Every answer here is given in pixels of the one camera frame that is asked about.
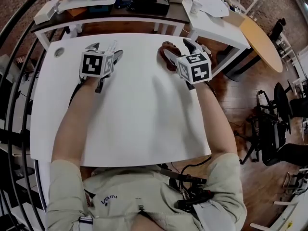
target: paper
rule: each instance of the paper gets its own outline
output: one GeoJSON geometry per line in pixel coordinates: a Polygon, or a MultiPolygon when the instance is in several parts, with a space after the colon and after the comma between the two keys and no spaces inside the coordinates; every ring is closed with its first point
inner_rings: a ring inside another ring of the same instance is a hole
{"type": "Polygon", "coordinates": [[[202,4],[200,9],[213,17],[229,16],[229,8],[222,0],[196,0],[202,4]]]}

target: black railing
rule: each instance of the black railing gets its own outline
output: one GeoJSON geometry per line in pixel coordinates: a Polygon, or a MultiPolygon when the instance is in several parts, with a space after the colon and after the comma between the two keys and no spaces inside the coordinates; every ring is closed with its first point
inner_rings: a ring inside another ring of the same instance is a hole
{"type": "MultiPolygon", "coordinates": [[[[10,18],[10,20],[8,21],[8,23],[5,25],[5,27],[3,28],[3,30],[0,32],[0,48],[3,46],[5,40],[7,39],[8,35],[11,33],[12,29],[15,27],[15,25],[18,23],[18,21],[22,18],[22,16],[26,13],[26,11],[36,2],[37,0],[27,0],[16,12],[15,14],[10,18]]],[[[11,68],[11,65],[13,63],[13,60],[21,46],[21,44],[23,43],[25,37],[27,36],[27,34],[29,33],[31,27],[34,25],[34,21],[32,21],[28,27],[25,29],[25,31],[23,32],[23,34],[21,35],[20,39],[18,40],[11,56],[10,56],[10,59],[9,59],[9,62],[5,68],[5,71],[2,75],[2,78],[1,78],[1,81],[0,81],[0,95],[1,93],[4,91],[3,90],[3,83],[4,83],[4,80],[6,79],[9,71],[10,71],[10,68],[11,68]]],[[[56,30],[52,31],[51,33],[51,36],[50,36],[50,40],[52,39],[54,33],[55,33],[56,30]]],[[[21,83],[21,80],[22,80],[22,77],[24,75],[24,72],[26,70],[26,66],[27,66],[27,63],[28,61],[30,60],[30,57],[31,57],[31,54],[33,53],[34,51],[34,48],[35,46],[37,45],[38,43],[38,39],[35,39],[35,41],[33,42],[33,44],[31,45],[28,53],[27,53],[27,56],[23,62],[23,65],[21,67],[21,70],[20,70],[20,74],[19,74],[19,77],[17,79],[17,82],[16,82],[16,85],[14,87],[14,90],[12,90],[13,92],[13,96],[12,96],[12,102],[11,102],[11,106],[10,108],[8,109],[7,107],[7,110],[9,110],[9,115],[7,117],[7,115],[5,116],[6,119],[5,119],[5,125],[4,125],[4,129],[8,131],[8,133],[12,133],[12,128],[13,128],[13,116],[14,116],[14,110],[15,110],[15,104],[16,104],[16,98],[18,96],[18,91],[19,91],[19,87],[20,87],[20,83],[21,83]]],[[[29,85],[29,89],[28,89],[28,94],[27,94],[27,97],[26,97],[26,103],[25,103],[25,108],[24,108],[24,115],[23,115],[23,122],[22,122],[22,131],[21,131],[21,135],[22,135],[22,162],[23,162],[23,165],[22,165],[22,169],[23,169],[23,172],[24,172],[24,175],[25,175],[25,180],[26,180],[26,188],[27,188],[27,192],[28,192],[28,196],[29,196],[29,200],[31,202],[31,205],[32,205],[32,208],[33,208],[33,211],[34,211],[34,214],[38,220],[38,223],[43,230],[45,230],[45,227],[44,227],[44,224],[42,222],[42,220],[40,219],[39,217],[39,214],[38,214],[38,211],[37,211],[37,208],[34,206],[34,202],[33,202],[33,198],[32,198],[32,194],[31,194],[31,189],[30,189],[30,182],[29,182],[29,175],[28,175],[28,171],[27,171],[27,162],[26,162],[26,145],[25,145],[25,141],[26,141],[26,136],[25,136],[25,132],[26,132],[26,122],[27,122],[27,111],[29,109],[29,102],[30,102],[30,97],[31,97],[31,93],[32,93],[32,89],[33,89],[33,86],[34,86],[34,82],[35,82],[35,79],[36,79],[36,76],[37,76],[37,73],[38,71],[40,70],[41,68],[41,64],[43,62],[43,59],[44,59],[44,56],[45,56],[45,50],[43,50],[41,56],[39,57],[39,60],[36,64],[36,67],[35,67],[35,70],[34,70],[34,74],[32,76],[32,79],[30,81],[30,85],[29,85]]],[[[28,226],[28,228],[33,231],[33,227],[27,217],[27,214],[24,210],[24,207],[20,201],[20,198],[19,198],[19,195],[18,195],[18,192],[17,192],[17,189],[16,189],[16,182],[15,182],[15,179],[14,179],[14,171],[13,171],[13,167],[12,167],[12,164],[13,164],[13,160],[12,160],[12,144],[13,144],[13,141],[12,141],[12,138],[11,136],[8,137],[8,161],[9,161],[9,172],[10,172],[10,176],[11,176],[11,181],[12,181],[12,186],[13,186],[13,191],[14,191],[14,194],[15,194],[15,197],[16,197],[16,200],[18,202],[18,205],[21,209],[21,212],[23,214],[23,217],[25,219],[25,222],[28,226]]],[[[38,162],[37,160],[35,160],[35,172],[36,172],[36,176],[39,177],[39,168],[38,168],[38,162]]],[[[42,192],[42,187],[41,187],[41,183],[40,183],[40,178],[38,178],[38,189],[39,189],[39,195],[40,195],[40,198],[41,198],[41,202],[42,202],[42,206],[43,206],[43,209],[44,211],[46,211],[46,202],[45,202],[45,199],[44,199],[44,195],[43,195],[43,192],[42,192]]],[[[7,199],[5,197],[5,194],[4,194],[4,191],[3,189],[0,189],[0,193],[1,193],[1,197],[3,199],[3,202],[4,202],[4,205],[8,211],[8,215],[12,221],[12,224],[15,226],[16,230],[21,230],[22,228],[22,225],[19,224],[16,219],[14,218],[14,216],[12,215],[11,211],[10,211],[10,207],[8,205],[8,202],[7,202],[7,199]]]]}

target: desk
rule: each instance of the desk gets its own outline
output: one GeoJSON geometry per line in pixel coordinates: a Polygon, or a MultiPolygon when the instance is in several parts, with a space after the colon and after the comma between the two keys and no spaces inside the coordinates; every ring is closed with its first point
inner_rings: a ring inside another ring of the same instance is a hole
{"type": "MultiPolygon", "coordinates": [[[[266,35],[266,33],[253,20],[245,15],[244,17],[245,20],[241,24],[240,29],[247,38],[251,48],[245,50],[235,61],[233,61],[227,68],[225,68],[224,74],[230,79],[238,81],[239,75],[252,67],[260,59],[262,59],[271,69],[281,73],[283,70],[282,62],[277,50],[275,49],[275,46],[266,35]],[[256,56],[242,68],[236,68],[237,64],[239,64],[253,50],[258,54],[258,56],[256,56]]],[[[226,50],[224,50],[223,54],[226,54],[230,50],[230,47],[228,47],[226,50]]]]}
{"type": "Polygon", "coordinates": [[[212,77],[214,77],[250,46],[240,28],[202,11],[199,11],[197,15],[190,13],[192,3],[192,0],[182,2],[190,20],[190,33],[187,37],[195,41],[198,36],[201,36],[234,47],[228,56],[212,70],[212,77]]]}
{"type": "Polygon", "coordinates": [[[79,82],[81,52],[95,42],[105,50],[115,39],[124,53],[96,96],[81,165],[153,165],[210,154],[196,91],[189,91],[157,55],[164,41],[189,54],[183,38],[105,34],[51,43],[34,95],[31,157],[51,161],[57,129],[79,82]],[[60,47],[64,53],[55,57],[60,47]]]}
{"type": "Polygon", "coordinates": [[[34,32],[38,37],[43,47],[47,50],[50,42],[45,35],[45,32],[62,28],[65,26],[81,25],[93,22],[105,21],[144,21],[163,23],[163,34],[166,33],[167,26],[174,26],[173,35],[179,36],[185,24],[189,23],[189,18],[182,6],[182,4],[171,3],[167,15],[158,14],[144,14],[131,12],[123,9],[116,9],[112,7],[110,13],[90,13],[88,11],[73,17],[69,12],[64,11],[61,14],[55,13],[52,18],[44,23],[34,25],[31,32],[34,32]]]}

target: hand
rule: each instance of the hand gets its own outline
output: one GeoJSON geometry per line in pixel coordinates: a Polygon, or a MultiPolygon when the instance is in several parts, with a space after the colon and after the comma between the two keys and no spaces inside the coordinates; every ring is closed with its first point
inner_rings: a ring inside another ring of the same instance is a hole
{"type": "Polygon", "coordinates": [[[196,90],[203,90],[203,89],[211,90],[210,87],[204,82],[199,82],[197,84],[194,84],[193,86],[196,88],[196,90]]]}
{"type": "Polygon", "coordinates": [[[94,89],[96,89],[99,81],[100,81],[100,78],[87,77],[84,85],[87,85],[87,86],[90,86],[90,87],[93,87],[94,89]]]}

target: person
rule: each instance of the person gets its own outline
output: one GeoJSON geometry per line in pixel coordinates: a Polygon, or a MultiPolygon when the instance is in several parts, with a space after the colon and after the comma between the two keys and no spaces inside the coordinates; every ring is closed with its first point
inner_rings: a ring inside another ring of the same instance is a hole
{"type": "Polygon", "coordinates": [[[282,33],[283,31],[283,27],[286,25],[286,22],[285,22],[285,19],[282,18],[282,19],[279,19],[273,30],[269,33],[269,38],[271,41],[276,41],[278,38],[279,38],[279,35],[282,33]]]}
{"type": "Polygon", "coordinates": [[[158,166],[108,168],[82,181],[80,161],[98,80],[74,96],[55,137],[47,206],[50,231],[239,231],[243,201],[235,138],[212,90],[195,85],[212,162],[204,189],[214,197],[194,215],[175,206],[183,196],[158,166]]]}

